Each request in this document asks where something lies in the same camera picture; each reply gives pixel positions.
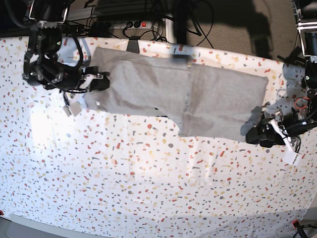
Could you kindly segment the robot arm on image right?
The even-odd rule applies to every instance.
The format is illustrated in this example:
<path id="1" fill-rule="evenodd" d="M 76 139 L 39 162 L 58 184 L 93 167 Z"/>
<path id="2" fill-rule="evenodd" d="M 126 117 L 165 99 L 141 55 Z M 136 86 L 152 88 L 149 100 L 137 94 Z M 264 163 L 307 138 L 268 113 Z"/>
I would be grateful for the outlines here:
<path id="1" fill-rule="evenodd" d="M 292 5 L 303 56 L 293 51 L 289 59 L 305 64 L 300 84 L 307 96 L 298 97 L 286 114 L 281 108 L 263 111 L 260 122 L 246 134 L 246 142 L 266 148 L 290 144 L 298 152 L 300 135 L 317 126 L 317 2 L 294 0 Z"/>

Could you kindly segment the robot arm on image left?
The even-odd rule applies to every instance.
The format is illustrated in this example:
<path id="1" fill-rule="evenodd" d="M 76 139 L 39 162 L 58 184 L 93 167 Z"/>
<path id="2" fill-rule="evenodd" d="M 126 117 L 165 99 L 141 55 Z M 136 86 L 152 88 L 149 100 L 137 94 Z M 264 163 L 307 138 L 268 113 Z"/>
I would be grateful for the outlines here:
<path id="1" fill-rule="evenodd" d="M 24 55 L 22 78 L 32 86 L 42 85 L 46 90 L 58 89 L 63 93 L 83 94 L 103 91 L 110 87 L 108 72 L 98 67 L 82 70 L 84 54 L 77 32 L 71 29 L 67 16 L 71 0 L 35 0 L 32 2 L 28 23 L 17 16 L 12 0 L 5 0 L 7 15 L 16 26 L 29 30 L 29 41 Z M 75 66 L 58 62 L 57 52 L 62 45 L 63 31 L 71 35 L 79 60 Z"/>

